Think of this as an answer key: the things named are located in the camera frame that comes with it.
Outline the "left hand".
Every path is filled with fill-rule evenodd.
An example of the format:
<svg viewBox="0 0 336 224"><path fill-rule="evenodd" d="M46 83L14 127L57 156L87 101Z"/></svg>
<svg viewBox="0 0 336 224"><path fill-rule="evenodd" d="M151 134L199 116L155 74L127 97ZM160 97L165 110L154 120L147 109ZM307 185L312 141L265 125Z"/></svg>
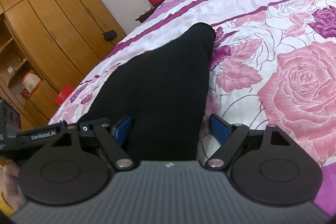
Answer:
<svg viewBox="0 0 336 224"><path fill-rule="evenodd" d="M13 161L7 162L3 167L4 188L1 190L1 212L11 216L22 206L18 188L18 175L20 168Z"/></svg>

